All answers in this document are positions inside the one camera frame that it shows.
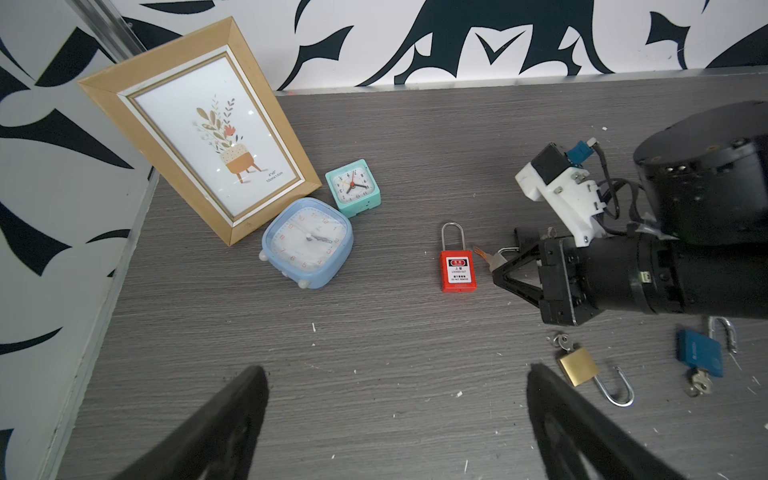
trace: padlock body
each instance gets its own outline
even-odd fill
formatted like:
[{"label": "padlock body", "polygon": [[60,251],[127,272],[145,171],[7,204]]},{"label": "padlock body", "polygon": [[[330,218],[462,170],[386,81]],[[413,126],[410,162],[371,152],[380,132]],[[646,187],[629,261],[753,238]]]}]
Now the padlock body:
[{"label": "padlock body", "polygon": [[677,333],[677,359],[692,369],[705,369],[712,376],[723,376],[720,343],[693,330]]},{"label": "padlock body", "polygon": [[600,369],[587,349],[577,349],[561,357],[558,361],[563,372],[574,386],[579,386],[600,373]]},{"label": "padlock body", "polygon": [[474,292],[478,288],[475,265],[469,250],[444,250],[440,253],[442,291],[445,293]]}]

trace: framed illustration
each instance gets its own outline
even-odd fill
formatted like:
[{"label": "framed illustration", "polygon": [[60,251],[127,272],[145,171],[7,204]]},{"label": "framed illustration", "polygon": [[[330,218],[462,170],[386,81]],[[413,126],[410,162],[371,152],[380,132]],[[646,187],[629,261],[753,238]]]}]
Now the framed illustration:
[{"label": "framed illustration", "polygon": [[227,245],[321,185],[231,17],[79,84]]}]

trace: white bracket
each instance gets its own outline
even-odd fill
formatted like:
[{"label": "white bracket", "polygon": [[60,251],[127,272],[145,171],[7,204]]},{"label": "white bracket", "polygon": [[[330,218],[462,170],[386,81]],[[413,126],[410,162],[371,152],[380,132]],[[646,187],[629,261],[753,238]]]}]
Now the white bracket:
[{"label": "white bracket", "polygon": [[592,218],[605,210],[605,203],[598,196],[598,185],[594,180],[585,180],[587,176],[589,172],[583,168],[568,167],[547,185],[529,163],[515,179],[526,197],[549,203],[571,231],[576,247],[587,247],[593,238],[606,236],[603,227]]}]

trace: alarm clock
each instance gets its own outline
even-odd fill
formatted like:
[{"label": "alarm clock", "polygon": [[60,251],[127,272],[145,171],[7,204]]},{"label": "alarm clock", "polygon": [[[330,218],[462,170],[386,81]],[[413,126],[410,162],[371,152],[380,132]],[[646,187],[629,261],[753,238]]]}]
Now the alarm clock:
[{"label": "alarm clock", "polygon": [[362,158],[328,172],[326,180],[336,206],[347,218],[369,208],[378,207],[382,203],[379,186]]},{"label": "alarm clock", "polygon": [[352,241],[352,224],[338,210],[314,198],[301,198],[268,226],[259,258],[299,288],[315,289],[336,275],[352,251]]}]

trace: wall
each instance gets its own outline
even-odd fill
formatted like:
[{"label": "wall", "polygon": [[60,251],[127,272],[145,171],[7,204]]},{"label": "wall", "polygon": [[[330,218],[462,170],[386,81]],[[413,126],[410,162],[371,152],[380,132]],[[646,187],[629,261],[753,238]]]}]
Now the wall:
[{"label": "wall", "polygon": [[151,167],[77,86],[111,59],[65,2],[0,15],[0,479],[49,475]]},{"label": "wall", "polygon": [[232,15],[276,90],[768,65],[765,0],[114,0],[148,48]]}]

